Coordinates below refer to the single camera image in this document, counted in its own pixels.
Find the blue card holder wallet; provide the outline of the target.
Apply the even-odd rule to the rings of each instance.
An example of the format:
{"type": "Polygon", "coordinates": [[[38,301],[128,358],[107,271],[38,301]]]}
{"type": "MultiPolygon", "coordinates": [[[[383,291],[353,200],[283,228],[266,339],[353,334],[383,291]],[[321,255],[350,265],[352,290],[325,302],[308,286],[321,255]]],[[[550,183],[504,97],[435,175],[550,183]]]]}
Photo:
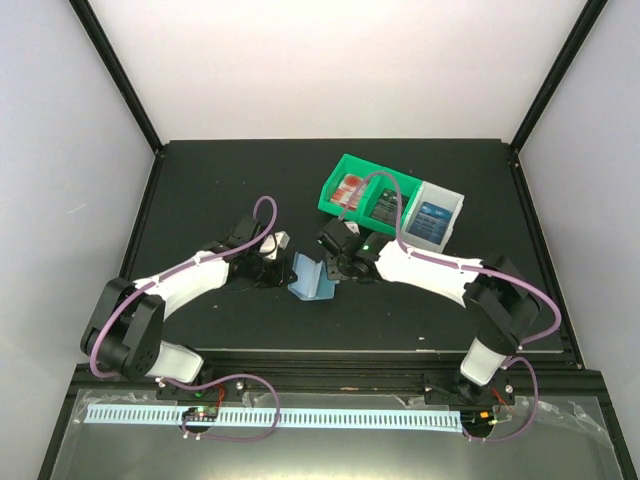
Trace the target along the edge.
{"type": "Polygon", "coordinates": [[[292,273],[295,280],[287,289],[301,301],[331,300],[335,295],[337,282],[328,277],[324,261],[315,262],[308,256],[296,252],[293,258],[292,273]]]}

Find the blue credit card stack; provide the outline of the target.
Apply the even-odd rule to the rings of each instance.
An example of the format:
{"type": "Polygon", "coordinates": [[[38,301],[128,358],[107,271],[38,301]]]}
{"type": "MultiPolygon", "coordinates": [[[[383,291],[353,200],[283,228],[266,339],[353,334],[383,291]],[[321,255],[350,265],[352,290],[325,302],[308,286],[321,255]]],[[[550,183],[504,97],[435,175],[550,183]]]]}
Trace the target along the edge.
{"type": "Polygon", "coordinates": [[[410,222],[407,232],[430,243],[441,245],[451,218],[451,211],[423,202],[410,222]]]}

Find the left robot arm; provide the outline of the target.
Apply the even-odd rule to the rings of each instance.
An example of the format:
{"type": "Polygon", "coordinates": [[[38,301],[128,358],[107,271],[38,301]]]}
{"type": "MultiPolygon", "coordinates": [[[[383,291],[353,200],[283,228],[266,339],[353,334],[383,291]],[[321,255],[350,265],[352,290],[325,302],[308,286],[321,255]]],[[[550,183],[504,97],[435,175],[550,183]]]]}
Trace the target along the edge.
{"type": "Polygon", "coordinates": [[[258,288],[292,282],[285,254],[290,236],[269,232],[245,216],[231,234],[207,244],[191,258],[160,274],[134,282],[110,280],[104,287],[80,342],[97,375],[129,381],[145,377],[179,382],[193,399],[214,388],[213,372],[195,350],[163,338],[165,321],[201,295],[243,279],[258,288]]]}

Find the red white credit card stack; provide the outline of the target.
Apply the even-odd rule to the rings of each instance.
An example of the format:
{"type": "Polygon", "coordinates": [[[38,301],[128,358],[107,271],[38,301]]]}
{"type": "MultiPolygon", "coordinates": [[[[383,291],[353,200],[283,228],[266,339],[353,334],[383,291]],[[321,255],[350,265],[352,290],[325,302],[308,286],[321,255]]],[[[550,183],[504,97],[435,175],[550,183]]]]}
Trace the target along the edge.
{"type": "Polygon", "coordinates": [[[358,187],[362,184],[363,179],[357,175],[348,173],[339,182],[338,186],[332,192],[329,201],[341,208],[349,206],[349,209],[355,211],[358,208],[360,199],[366,188],[360,189],[353,201],[350,201],[358,187]]]}

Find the right small circuit board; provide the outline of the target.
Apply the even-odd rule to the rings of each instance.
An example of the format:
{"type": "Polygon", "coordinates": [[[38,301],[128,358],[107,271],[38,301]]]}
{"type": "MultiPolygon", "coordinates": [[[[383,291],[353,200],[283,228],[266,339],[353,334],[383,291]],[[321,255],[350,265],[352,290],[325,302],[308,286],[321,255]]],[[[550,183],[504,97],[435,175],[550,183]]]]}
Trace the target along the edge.
{"type": "Polygon", "coordinates": [[[513,415],[508,411],[474,411],[464,416],[466,428],[493,427],[501,422],[510,421],[513,415]]]}

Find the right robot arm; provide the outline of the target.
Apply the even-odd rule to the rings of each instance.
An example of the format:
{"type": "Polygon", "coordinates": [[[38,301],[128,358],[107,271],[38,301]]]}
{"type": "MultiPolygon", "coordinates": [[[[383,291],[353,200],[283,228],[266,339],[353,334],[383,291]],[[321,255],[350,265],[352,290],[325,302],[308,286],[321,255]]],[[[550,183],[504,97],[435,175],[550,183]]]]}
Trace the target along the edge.
{"type": "Polygon", "coordinates": [[[344,277],[410,285],[469,312],[477,330],[454,379],[457,396],[467,403],[490,392],[490,380],[522,345],[540,313],[539,302],[503,256],[485,264],[436,254],[386,234],[361,235],[339,219],[326,224],[317,241],[344,277]]]}

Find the right black frame post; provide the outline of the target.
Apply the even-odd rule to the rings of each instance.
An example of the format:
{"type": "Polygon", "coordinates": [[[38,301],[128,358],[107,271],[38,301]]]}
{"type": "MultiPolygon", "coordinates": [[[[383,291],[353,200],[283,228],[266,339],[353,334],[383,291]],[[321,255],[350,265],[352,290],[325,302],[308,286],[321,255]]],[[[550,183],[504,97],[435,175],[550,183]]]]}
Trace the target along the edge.
{"type": "Polygon", "coordinates": [[[585,2],[510,142],[512,152],[522,151],[607,3],[607,0],[585,2]]]}

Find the green bin with black cards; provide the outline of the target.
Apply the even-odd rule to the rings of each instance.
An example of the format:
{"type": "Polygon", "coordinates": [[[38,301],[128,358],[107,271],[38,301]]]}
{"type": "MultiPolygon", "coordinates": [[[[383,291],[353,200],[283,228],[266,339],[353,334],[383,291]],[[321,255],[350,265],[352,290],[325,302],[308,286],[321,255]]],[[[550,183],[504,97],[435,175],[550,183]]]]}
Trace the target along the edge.
{"type": "MultiPolygon", "coordinates": [[[[422,180],[393,169],[375,165],[372,172],[385,171],[392,175],[400,187],[402,214],[401,221],[408,218],[409,208],[416,199],[422,180]]],[[[393,181],[385,175],[374,176],[360,191],[360,200],[356,209],[356,223],[369,230],[394,235],[396,233],[397,195],[393,181]]]]}

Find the black credit card stack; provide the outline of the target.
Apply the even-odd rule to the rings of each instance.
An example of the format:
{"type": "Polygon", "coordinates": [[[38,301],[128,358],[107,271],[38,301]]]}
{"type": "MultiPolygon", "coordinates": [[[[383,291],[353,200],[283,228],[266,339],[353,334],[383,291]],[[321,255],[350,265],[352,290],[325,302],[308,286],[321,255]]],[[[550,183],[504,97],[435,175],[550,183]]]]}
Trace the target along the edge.
{"type": "Polygon", "coordinates": [[[369,217],[388,226],[395,227],[397,206],[396,192],[385,188],[377,197],[369,217]]]}

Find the white bin with blue cards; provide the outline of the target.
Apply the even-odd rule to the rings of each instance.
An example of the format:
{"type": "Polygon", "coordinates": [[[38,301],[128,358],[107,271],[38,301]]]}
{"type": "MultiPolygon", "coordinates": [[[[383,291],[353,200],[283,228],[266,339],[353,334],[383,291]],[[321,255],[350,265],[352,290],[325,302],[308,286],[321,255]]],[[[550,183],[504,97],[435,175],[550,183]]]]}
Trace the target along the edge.
{"type": "Polygon", "coordinates": [[[403,220],[402,240],[413,247],[442,253],[464,199],[463,194],[423,181],[403,220]]]}

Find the green bin with red cards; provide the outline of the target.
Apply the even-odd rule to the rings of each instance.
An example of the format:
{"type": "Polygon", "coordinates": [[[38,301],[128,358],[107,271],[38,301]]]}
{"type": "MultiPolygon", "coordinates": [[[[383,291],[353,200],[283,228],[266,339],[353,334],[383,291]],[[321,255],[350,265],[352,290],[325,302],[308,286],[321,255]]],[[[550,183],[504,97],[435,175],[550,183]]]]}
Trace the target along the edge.
{"type": "MultiPolygon", "coordinates": [[[[378,164],[344,154],[324,183],[317,208],[322,212],[339,216],[362,181],[372,172],[381,169],[378,164]]],[[[373,180],[368,187],[362,187],[358,191],[345,215],[346,220],[361,223],[372,192],[373,180]]]]}

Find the left small circuit board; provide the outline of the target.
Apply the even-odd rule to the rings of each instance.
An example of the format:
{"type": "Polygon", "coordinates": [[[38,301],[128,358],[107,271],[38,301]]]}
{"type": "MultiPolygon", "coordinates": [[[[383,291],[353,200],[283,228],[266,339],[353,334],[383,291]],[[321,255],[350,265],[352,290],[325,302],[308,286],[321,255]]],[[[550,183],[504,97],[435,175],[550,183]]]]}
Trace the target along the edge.
{"type": "Polygon", "coordinates": [[[181,423],[185,426],[202,422],[212,424],[216,421],[218,414],[219,408],[217,406],[191,406],[181,414],[181,423]]]}

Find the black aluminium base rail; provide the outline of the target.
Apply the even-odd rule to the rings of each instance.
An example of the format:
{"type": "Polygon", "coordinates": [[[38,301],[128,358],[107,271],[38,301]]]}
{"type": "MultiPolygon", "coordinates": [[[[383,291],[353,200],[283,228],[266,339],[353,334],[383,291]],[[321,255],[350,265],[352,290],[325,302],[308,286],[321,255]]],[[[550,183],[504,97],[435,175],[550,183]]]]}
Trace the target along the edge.
{"type": "MultiPolygon", "coordinates": [[[[522,354],[533,366],[542,396],[606,398],[603,375],[587,369],[571,353],[522,354]]],[[[227,391],[265,388],[249,375],[268,381],[279,393],[417,393],[434,386],[451,392],[461,376],[464,355],[442,352],[313,353],[311,351],[209,351],[193,386],[221,378],[227,391]]]]}

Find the small circuit board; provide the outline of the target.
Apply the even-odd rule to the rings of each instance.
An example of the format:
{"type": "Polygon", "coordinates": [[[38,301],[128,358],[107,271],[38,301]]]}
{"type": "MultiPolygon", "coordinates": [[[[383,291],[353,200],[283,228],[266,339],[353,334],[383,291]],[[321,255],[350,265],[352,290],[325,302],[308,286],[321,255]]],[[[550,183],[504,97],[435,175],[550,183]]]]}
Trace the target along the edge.
{"type": "Polygon", "coordinates": [[[191,406],[181,414],[181,423],[185,426],[202,422],[212,424],[216,421],[218,414],[219,408],[217,406],[191,406]]]}
{"type": "Polygon", "coordinates": [[[508,411],[474,411],[464,416],[466,428],[493,427],[501,422],[510,421],[513,415],[508,411]]]}

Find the left black frame post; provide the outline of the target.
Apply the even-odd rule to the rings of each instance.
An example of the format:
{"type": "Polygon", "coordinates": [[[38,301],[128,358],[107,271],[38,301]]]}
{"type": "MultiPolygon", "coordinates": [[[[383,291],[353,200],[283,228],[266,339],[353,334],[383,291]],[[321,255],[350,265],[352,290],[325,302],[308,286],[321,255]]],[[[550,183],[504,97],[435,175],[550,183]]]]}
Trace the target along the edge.
{"type": "Polygon", "coordinates": [[[163,143],[160,140],[149,115],[147,114],[91,3],[87,0],[70,0],[69,4],[80,21],[91,44],[109,73],[114,85],[124,100],[151,151],[154,154],[158,154],[163,149],[163,143]]]}

